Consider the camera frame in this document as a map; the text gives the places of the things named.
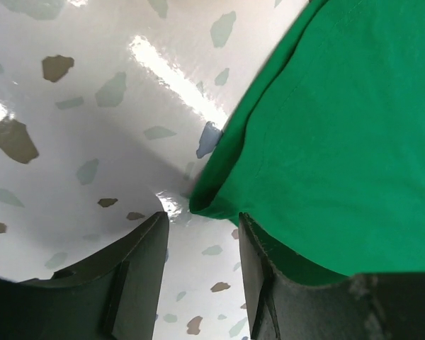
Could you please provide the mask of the green t shirt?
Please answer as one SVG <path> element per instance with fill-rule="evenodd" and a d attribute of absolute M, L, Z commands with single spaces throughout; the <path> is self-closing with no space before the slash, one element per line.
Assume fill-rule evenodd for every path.
<path fill-rule="evenodd" d="M 189 208 L 321 268 L 425 272 L 425 1 L 312 1 L 232 114 Z"/>

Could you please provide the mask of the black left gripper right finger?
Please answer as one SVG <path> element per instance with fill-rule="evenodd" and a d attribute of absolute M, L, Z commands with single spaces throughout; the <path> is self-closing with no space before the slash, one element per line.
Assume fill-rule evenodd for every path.
<path fill-rule="evenodd" d="M 239 216 L 239 252 L 251 339 L 425 339 L 425 273 L 346 277 L 247 214 Z"/>

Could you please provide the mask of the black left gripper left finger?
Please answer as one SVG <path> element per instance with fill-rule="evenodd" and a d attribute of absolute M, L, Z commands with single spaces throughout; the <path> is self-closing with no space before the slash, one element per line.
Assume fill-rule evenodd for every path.
<path fill-rule="evenodd" d="M 49 280 L 0 278 L 0 339 L 151 339 L 168 236 L 156 212 Z"/>

